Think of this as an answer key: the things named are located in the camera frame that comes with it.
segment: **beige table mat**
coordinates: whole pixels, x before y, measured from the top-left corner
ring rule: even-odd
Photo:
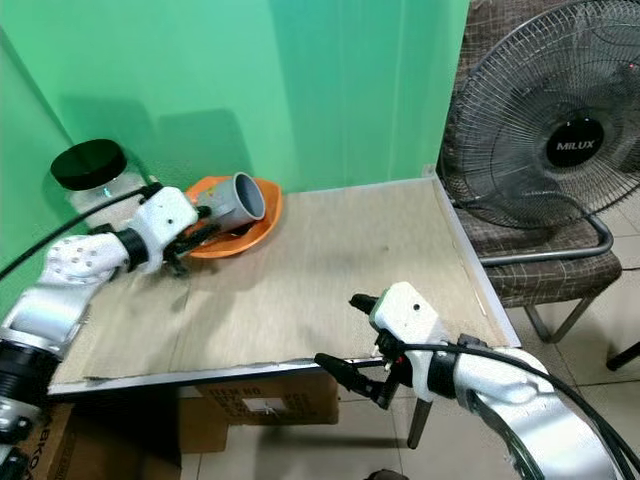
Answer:
[[[96,298],[56,383],[313,358],[366,358],[376,338],[347,301],[412,283],[452,338],[505,344],[456,252],[432,180],[291,194],[269,238],[191,261],[191,275],[128,275]]]

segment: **black wire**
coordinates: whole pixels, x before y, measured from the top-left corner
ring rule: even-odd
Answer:
[[[466,348],[460,347],[457,345],[434,345],[434,344],[405,344],[402,346],[402,351],[406,352],[409,350],[422,350],[429,352],[447,352],[453,354],[464,354],[464,355],[475,355],[477,357],[484,357],[490,360],[496,360],[498,362],[507,363],[514,367],[517,367],[521,370],[524,370],[532,375],[536,375],[544,380],[548,381],[555,388],[564,393],[567,397],[569,397],[580,409],[591,418],[591,420],[596,424],[598,429],[600,430],[601,435],[603,436],[603,440],[606,442],[609,449],[612,451],[612,454],[616,458],[616,461],[620,463],[620,468],[624,470],[626,478],[633,479],[634,476],[632,472],[629,470],[624,458],[619,454],[619,450],[622,450],[624,456],[626,456],[633,468],[640,472],[640,459],[633,452],[631,447],[622,439],[622,437],[615,431],[615,429],[607,422],[585,399],[583,399],[579,394],[577,394],[573,389],[564,383],[559,378],[541,372],[540,370],[532,367],[531,365],[517,359],[514,357],[510,357],[509,355],[501,354],[498,352],[492,352],[488,350],[481,350],[475,348]]]
[[[40,250],[42,247],[44,247],[47,243],[49,243],[51,240],[56,238],[58,235],[61,235],[62,233],[69,230],[70,228],[75,227],[77,224],[82,222],[85,218],[93,215],[96,212],[99,212],[100,210],[110,207],[115,203],[122,202],[123,200],[126,200],[131,197],[135,197],[136,195],[140,195],[140,194],[144,195],[149,190],[149,187],[151,186],[146,185],[144,187],[138,188],[137,190],[133,190],[131,192],[125,193],[124,195],[120,195],[119,197],[112,198],[111,200],[108,200],[100,205],[97,205],[87,210],[84,213],[81,213],[80,215],[77,215],[76,217],[72,218],[68,222],[61,225],[60,227],[56,228],[53,232],[49,233],[47,236],[42,238],[39,242],[37,242],[35,245],[30,247],[28,250],[22,253],[19,257],[13,260],[9,265],[4,267],[2,271],[0,271],[0,281],[2,281],[13,270],[19,267],[25,260],[32,257],[38,250]]]
[[[210,223],[205,225],[204,227],[196,230],[190,236],[180,241],[175,242],[173,245],[173,251],[177,255],[181,255],[186,253],[194,248],[200,246],[202,242],[209,239],[211,235],[214,233],[218,233],[220,231],[220,225],[215,223]]]

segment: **black jar lid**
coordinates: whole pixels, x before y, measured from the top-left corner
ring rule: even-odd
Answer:
[[[116,142],[97,139],[58,155],[51,164],[51,174],[69,190],[89,190],[113,180],[126,166],[127,159]]]

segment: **fan grille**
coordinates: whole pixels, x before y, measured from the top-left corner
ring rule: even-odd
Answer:
[[[515,30],[455,98],[442,162],[451,195],[492,223],[540,228],[631,193],[640,184],[639,64],[637,1],[571,3]],[[597,124],[601,143],[553,143],[578,124]],[[558,164],[556,149],[579,161]]]

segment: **glass jar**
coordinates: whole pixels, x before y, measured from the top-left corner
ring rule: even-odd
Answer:
[[[51,174],[69,190],[69,203],[78,213],[146,184],[142,175],[127,164],[120,146],[106,139],[89,140],[61,153],[51,164]],[[111,205],[85,220],[95,229],[111,225],[122,230],[140,206],[141,195]]]

